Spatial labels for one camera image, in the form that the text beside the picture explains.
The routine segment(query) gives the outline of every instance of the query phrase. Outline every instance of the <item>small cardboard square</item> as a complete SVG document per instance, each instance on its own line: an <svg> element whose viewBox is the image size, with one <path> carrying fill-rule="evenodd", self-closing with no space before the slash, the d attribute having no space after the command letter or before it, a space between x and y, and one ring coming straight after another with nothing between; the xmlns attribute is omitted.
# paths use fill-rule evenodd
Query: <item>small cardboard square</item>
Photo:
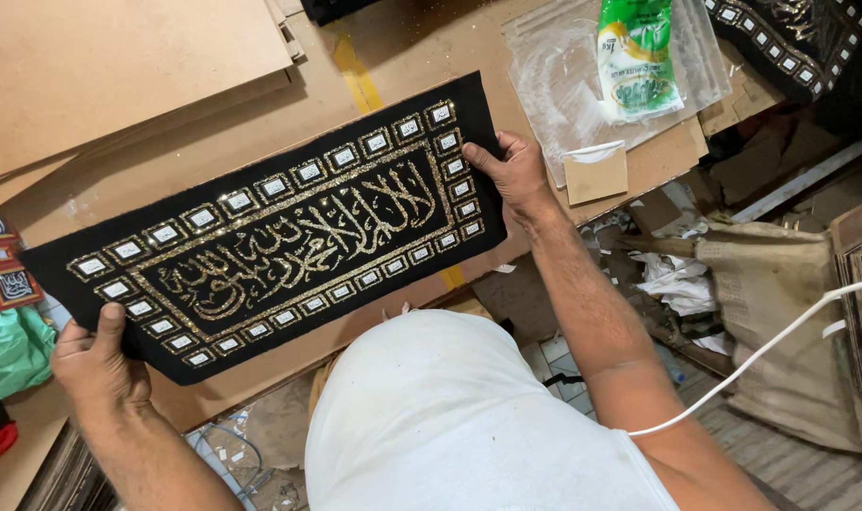
<svg viewBox="0 0 862 511"><path fill-rule="evenodd" d="M566 193L571 205L627 191L624 145L615 147L613 152L606 149L606 152L609 154L597 161L591 161L592 158L578 157L579 151L573 151L563 157Z"/></svg>

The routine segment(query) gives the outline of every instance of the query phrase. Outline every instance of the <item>small white label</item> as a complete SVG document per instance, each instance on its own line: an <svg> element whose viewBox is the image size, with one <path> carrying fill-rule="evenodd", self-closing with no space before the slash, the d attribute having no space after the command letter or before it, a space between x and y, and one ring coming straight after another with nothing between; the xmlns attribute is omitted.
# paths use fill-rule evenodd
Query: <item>small white label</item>
<svg viewBox="0 0 862 511"><path fill-rule="evenodd" d="M374 153L387 145L387 139L382 134L369 138L369 150Z"/></svg>
<svg viewBox="0 0 862 511"><path fill-rule="evenodd" d="M138 302L133 306L129 306L129 312L134 316L140 316L152 311L153 308L147 302Z"/></svg>
<svg viewBox="0 0 862 511"><path fill-rule="evenodd" d="M235 339L227 339L220 343L220 349L223 351L229 351L236 346L238 346L238 341Z"/></svg>
<svg viewBox="0 0 862 511"><path fill-rule="evenodd" d="M153 238L156 238L157 241L161 243L169 241L177 236L178 233L176 232L176 229L173 229L171 226L166 226L153 232Z"/></svg>
<svg viewBox="0 0 862 511"><path fill-rule="evenodd" d="M336 154L333 156L333 159L334 159L334 160L336 160L336 165L337 165L338 167L343 167L343 166L344 166L344 165L346 165L347 163L349 163L349 162L351 162L352 160L356 159L356 157L355 157L355 155L353 155L353 154L352 154L352 150L351 150L351 149L343 149L342 151L340 151L340 152L336 153Z"/></svg>
<svg viewBox="0 0 862 511"><path fill-rule="evenodd" d="M456 160L455 162L450 162L447 164L447 173L449 175L456 174L457 172L463 170L465 167L463 166L462 158Z"/></svg>
<svg viewBox="0 0 862 511"><path fill-rule="evenodd" d="M314 298L310 302L305 304L305 307L307 307L309 310L315 310L318 308L322 308L323 306L324 300L322 300L320 297Z"/></svg>
<svg viewBox="0 0 862 511"><path fill-rule="evenodd" d="M182 337L172 339L169 343L172 344L172 347L175 349L179 349L191 344L191 339L189 339L187 335L183 335Z"/></svg>
<svg viewBox="0 0 862 511"><path fill-rule="evenodd" d="M124 295L128 292L129 288L121 282L117 282L116 284L108 285L107 287L103 288L103 293L110 298L115 298L116 296Z"/></svg>
<svg viewBox="0 0 862 511"><path fill-rule="evenodd" d="M249 328L248 333L251 334L251 336L253 336L253 337L257 337L258 335L261 335L261 334L266 334L266 326L257 325L253 328Z"/></svg>
<svg viewBox="0 0 862 511"><path fill-rule="evenodd" d="M444 138L440 139L440 148L441 149L449 149L457 144L457 136L455 134L448 134Z"/></svg>
<svg viewBox="0 0 862 511"><path fill-rule="evenodd" d="M135 254L140 254L141 248L135 245L134 242L128 242L125 245L116 247L116 254L119 254L119 257L126 259Z"/></svg>
<svg viewBox="0 0 862 511"><path fill-rule="evenodd" d="M214 216L210 214L210 210L202 209L191 215L191 222L198 227L207 226L210 222L213 222Z"/></svg>
<svg viewBox="0 0 862 511"><path fill-rule="evenodd" d="M276 195L284 190L286 190L286 183L283 183L279 177L264 184L264 193L268 195Z"/></svg>
<svg viewBox="0 0 862 511"><path fill-rule="evenodd" d="M407 123L400 124L399 133L402 133L403 136L409 136L412 133L418 133L418 123L415 122L414 119L412 119Z"/></svg>
<svg viewBox="0 0 862 511"><path fill-rule="evenodd" d="M431 115L434 117L435 123L445 121L450 118L450 108L448 106L441 106L432 111Z"/></svg>
<svg viewBox="0 0 862 511"><path fill-rule="evenodd" d="M292 321L296 317L289 311L284 312L283 314L277 315L274 319L277 320L277 323L280 325L285 325L286 323Z"/></svg>
<svg viewBox="0 0 862 511"><path fill-rule="evenodd" d="M301 176L302 181L314 179L315 177L320 176L320 169L317 168L317 164L311 164L307 167L302 167L301 169L299 169L299 176Z"/></svg>
<svg viewBox="0 0 862 511"><path fill-rule="evenodd" d="M96 257L78 264L78 269L84 274L97 273L104 268L106 268L106 265Z"/></svg>
<svg viewBox="0 0 862 511"><path fill-rule="evenodd" d="M206 353L198 353L198 354L192 356L191 358L189 358L188 362L190 362L191 364L193 364L195 366L200 366L201 364L207 362L208 360L210 360L210 357L207 356Z"/></svg>
<svg viewBox="0 0 862 511"><path fill-rule="evenodd" d="M226 202L229 204L234 211L238 211L239 209L249 205L251 203L251 199L248 198L248 194L245 192L234 194L230 198L226 199Z"/></svg>
<svg viewBox="0 0 862 511"><path fill-rule="evenodd" d="M150 326L150 329L158 334L162 334L163 332L172 329L172 323L169 320L164 319L162 321L157 321L156 323L153 323Z"/></svg>

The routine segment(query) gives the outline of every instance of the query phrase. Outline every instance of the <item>workbench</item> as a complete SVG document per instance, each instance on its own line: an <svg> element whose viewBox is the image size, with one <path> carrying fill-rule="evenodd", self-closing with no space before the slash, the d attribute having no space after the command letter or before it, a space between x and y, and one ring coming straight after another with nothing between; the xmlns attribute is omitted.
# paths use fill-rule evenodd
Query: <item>workbench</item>
<svg viewBox="0 0 862 511"><path fill-rule="evenodd" d="M1 209L25 242L37 246L82 227L220 176L300 145L359 115L413 96L451 77L481 70L496 129L532 136L506 69L512 55L501 26L546 0L386 0L330 26L318 28L304 13L289 17L306 53L291 68L290 85L228 110L182 125L84 165L55 172ZM707 153L698 119L680 123L628 153L629 192L570 207L576 224L601 215L695 166ZM317 366L358 335L392 315L403 302L428 304L529 250L522 229L506 215L508 238L499 247L410 284L322 327L261 354L198 385L181 388L151 369L157 408L178 431L275 388ZM15 420L45 403L40 424L27 424L21 439L0 458L5 467L36 473L68 414L58 384L28 391L9 407ZM29 478L2 478L0 510L19 500Z"/></svg>

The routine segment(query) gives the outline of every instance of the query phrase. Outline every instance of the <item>white shirt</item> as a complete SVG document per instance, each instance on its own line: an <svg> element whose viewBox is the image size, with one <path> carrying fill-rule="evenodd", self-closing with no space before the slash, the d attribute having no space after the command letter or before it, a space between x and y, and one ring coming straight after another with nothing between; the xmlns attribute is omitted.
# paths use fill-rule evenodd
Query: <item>white shirt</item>
<svg viewBox="0 0 862 511"><path fill-rule="evenodd" d="M551 396L502 328L444 310L346 349L305 473L315 511L678 509L629 435Z"/></svg>

